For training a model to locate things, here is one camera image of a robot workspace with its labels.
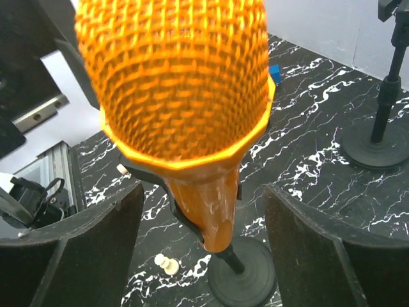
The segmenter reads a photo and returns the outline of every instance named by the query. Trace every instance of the small beige object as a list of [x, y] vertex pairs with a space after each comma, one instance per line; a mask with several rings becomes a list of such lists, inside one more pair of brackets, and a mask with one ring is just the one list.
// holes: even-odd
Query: small beige object
[[122, 164], [118, 164], [116, 166], [116, 169], [122, 174], [122, 175], [126, 175], [128, 173], [128, 170], [124, 167], [124, 165]]
[[167, 275], [173, 276], [179, 271], [179, 262], [176, 259], [169, 259], [162, 254], [157, 254], [155, 264], [165, 270]]

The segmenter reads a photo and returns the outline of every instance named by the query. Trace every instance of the orange mesh cone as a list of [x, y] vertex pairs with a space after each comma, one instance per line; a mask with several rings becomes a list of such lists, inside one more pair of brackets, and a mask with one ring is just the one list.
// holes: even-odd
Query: orange mesh cone
[[82, 0], [75, 28], [105, 133], [164, 177], [208, 251], [224, 250], [275, 90], [263, 1]]

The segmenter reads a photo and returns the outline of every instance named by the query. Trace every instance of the black stand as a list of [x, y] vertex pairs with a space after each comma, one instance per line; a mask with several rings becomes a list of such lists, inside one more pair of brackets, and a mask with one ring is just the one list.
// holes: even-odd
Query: black stand
[[224, 306], [261, 306], [277, 289], [271, 252], [256, 239], [235, 238], [210, 259], [208, 282]]
[[[136, 166], [122, 154], [119, 161], [136, 178], [161, 186], [169, 195], [169, 206], [173, 215], [195, 233], [200, 242], [204, 242], [197, 226], [183, 215], [172, 192], [159, 176]], [[242, 197], [241, 190], [239, 184], [238, 200]], [[214, 296], [224, 306], [257, 307], [268, 300], [277, 288], [271, 252], [256, 239], [235, 238], [226, 250], [214, 254], [210, 259], [208, 282]]]
[[409, 158], [408, 132], [394, 122], [388, 125], [390, 111], [401, 90], [399, 72], [409, 46], [409, 3], [379, 0], [378, 17], [382, 21], [389, 19], [396, 8], [396, 26], [392, 36], [395, 53], [389, 75], [380, 86], [375, 121], [353, 125], [345, 131], [342, 139], [345, 154], [353, 163], [367, 169], [393, 169]]

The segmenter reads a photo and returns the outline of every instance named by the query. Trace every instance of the blue object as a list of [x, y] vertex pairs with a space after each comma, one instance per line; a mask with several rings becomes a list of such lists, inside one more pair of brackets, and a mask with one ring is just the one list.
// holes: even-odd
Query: blue object
[[271, 78], [273, 78], [273, 81], [276, 85], [281, 83], [281, 72], [280, 72], [280, 66], [279, 65], [273, 65], [268, 68], [268, 71], [270, 72]]

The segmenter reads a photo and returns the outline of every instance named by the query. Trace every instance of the marble surface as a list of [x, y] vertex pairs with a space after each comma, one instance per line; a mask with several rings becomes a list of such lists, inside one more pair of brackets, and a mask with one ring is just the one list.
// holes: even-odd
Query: marble surface
[[[271, 64], [279, 64], [271, 129], [251, 148], [240, 169], [243, 200], [235, 235], [268, 245], [261, 196], [275, 183], [303, 202], [367, 231], [409, 237], [409, 170], [373, 173], [351, 166], [340, 139], [345, 128], [374, 118], [379, 80], [271, 37]], [[409, 93], [402, 92], [391, 121], [409, 127]], [[75, 148], [88, 206], [119, 197], [136, 185], [116, 170], [118, 149], [102, 132]], [[144, 184], [146, 203], [122, 306], [221, 306], [206, 282], [210, 259], [196, 237], [172, 216], [161, 188]], [[180, 260], [167, 278], [157, 253]], [[275, 293], [266, 306], [282, 306]]]

